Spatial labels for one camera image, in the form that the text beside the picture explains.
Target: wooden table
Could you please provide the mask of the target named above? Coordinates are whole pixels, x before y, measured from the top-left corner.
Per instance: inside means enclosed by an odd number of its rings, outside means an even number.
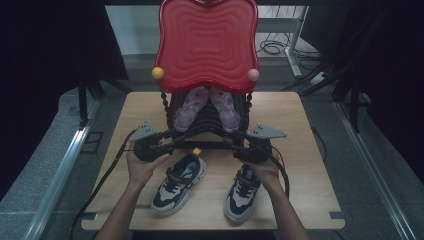
[[[252,103],[249,129],[260,122],[288,135],[286,138],[272,139],[271,142],[284,158],[290,178],[290,201],[304,226],[307,229],[342,228],[345,224],[344,219],[332,219],[330,216],[330,212],[340,213],[340,206],[299,96],[287,92],[255,92]],[[158,131],[167,129],[160,93],[136,92],[128,95],[98,180],[110,166],[128,133],[145,120],[150,121]],[[217,138],[209,133],[196,137]],[[234,159],[230,150],[203,150],[200,158],[207,164],[207,174],[202,182],[193,187],[187,204],[171,216],[161,217],[153,213],[150,210],[150,202],[166,177],[166,169],[188,151],[175,150],[171,159],[155,170],[152,179],[140,195],[131,222],[131,230],[276,229],[271,202],[263,187],[258,190],[254,213],[248,221],[235,226],[226,220],[223,213],[224,199],[237,170],[241,167],[241,163]],[[128,172],[124,154],[97,197],[87,208],[87,212],[95,212],[97,217],[94,220],[83,220],[84,229],[100,229],[118,202],[127,182]]]

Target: pink ball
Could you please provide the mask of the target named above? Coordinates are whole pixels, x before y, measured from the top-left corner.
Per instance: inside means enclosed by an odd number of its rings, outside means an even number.
[[[256,69],[250,69],[247,72],[247,77],[249,78],[250,81],[256,82],[259,79],[259,71]]]

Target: gray carpet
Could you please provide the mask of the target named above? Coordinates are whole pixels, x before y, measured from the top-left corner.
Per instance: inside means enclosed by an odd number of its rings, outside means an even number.
[[[134,91],[157,91],[150,77],[152,59],[128,56],[126,64],[130,80],[120,81],[122,84]],[[261,80],[256,90],[279,91],[297,81],[284,59],[262,60]],[[67,239],[73,217],[93,189],[126,96],[107,83],[102,85],[106,97],[91,128],[93,139],[101,136],[100,144],[97,149],[92,143],[84,145],[84,152],[77,158],[41,239]],[[317,133],[317,144],[325,156],[325,166],[346,219],[346,226],[337,231],[310,229],[309,232],[314,239],[401,239],[330,98],[333,87],[330,85],[311,96],[302,97],[302,103],[311,127]],[[69,110],[77,106],[77,99],[76,91],[63,95],[49,132],[0,203],[0,239],[21,239],[27,230],[78,127],[78,116],[69,114]],[[372,123],[365,108],[360,109],[359,129],[417,239],[424,239],[422,183]],[[93,234],[77,225],[74,236],[75,239],[91,239]]]

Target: yellow clip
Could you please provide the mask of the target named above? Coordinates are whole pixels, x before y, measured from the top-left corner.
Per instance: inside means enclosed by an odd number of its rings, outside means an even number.
[[[193,154],[195,154],[196,156],[199,156],[199,154],[202,152],[202,150],[200,150],[200,148],[195,148],[193,149]]]

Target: dark background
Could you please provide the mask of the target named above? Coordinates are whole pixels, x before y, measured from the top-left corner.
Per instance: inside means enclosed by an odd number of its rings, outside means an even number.
[[[334,49],[324,44],[325,52],[341,49],[369,12],[369,8],[338,12],[343,30],[315,35],[324,42],[325,36],[339,39],[336,45],[328,41]],[[358,70],[361,90],[372,101],[369,115],[421,181],[423,12],[423,1],[396,1]],[[327,21],[340,28],[334,18]],[[127,79],[127,75],[101,6],[71,7],[59,1],[0,3],[0,41],[3,197],[49,128],[64,92],[77,87],[82,78],[98,81]]]
[[[49,128],[63,93],[81,79],[127,79],[104,7],[50,0],[2,2],[1,198]]]

